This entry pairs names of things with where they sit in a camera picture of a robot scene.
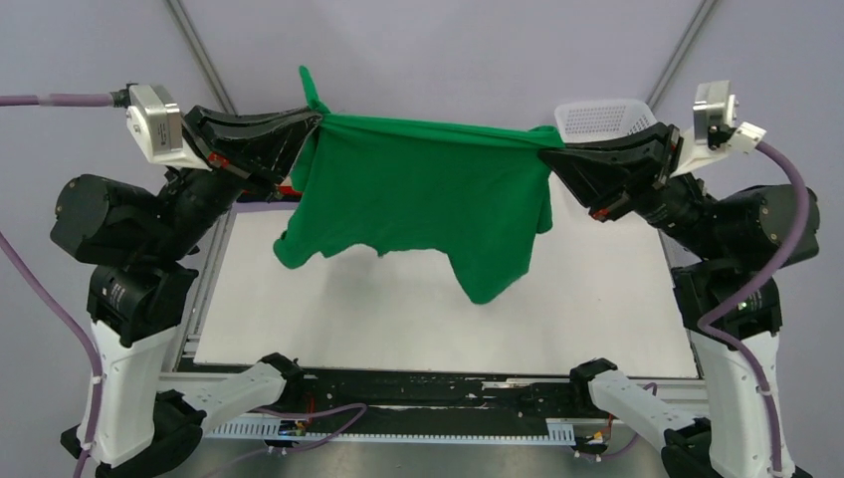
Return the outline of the green t shirt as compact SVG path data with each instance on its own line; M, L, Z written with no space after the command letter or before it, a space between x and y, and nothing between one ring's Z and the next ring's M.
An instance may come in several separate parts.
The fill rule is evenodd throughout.
M475 304L524 276L535 238L553 225L550 168L558 129L335 113L300 67L307 104L321 116L291 171L300 203L273 251L285 267L354 246L378 255L444 254Z

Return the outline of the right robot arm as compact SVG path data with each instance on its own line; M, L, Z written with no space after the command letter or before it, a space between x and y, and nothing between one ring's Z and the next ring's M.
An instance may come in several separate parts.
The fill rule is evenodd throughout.
M759 151L785 173L717 199L692 171ZM672 270L674 296L703 373L708 414L675 408L610 360L573 368L568 401L602 411L660 455L672 477L800 477L779 410L776 357L783 320L774 274L815 257L819 209L792 162L761 128L710 125L702 140L656 123L617 139L546 148L539 159L596 221L635 213L697 257Z

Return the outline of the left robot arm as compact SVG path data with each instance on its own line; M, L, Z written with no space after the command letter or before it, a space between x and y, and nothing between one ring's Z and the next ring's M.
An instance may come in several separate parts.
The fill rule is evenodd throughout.
M166 168L161 190L83 174L56 204L52 241L94 268L87 309L101 365L84 421L61 442L91 457L100 477L156 477L221 424L304 401L303 370L280 354L195 392L158 384L198 275L183 259L242 194L279 191L322 116L308 108L236 116L130 106L126 119L142 152Z

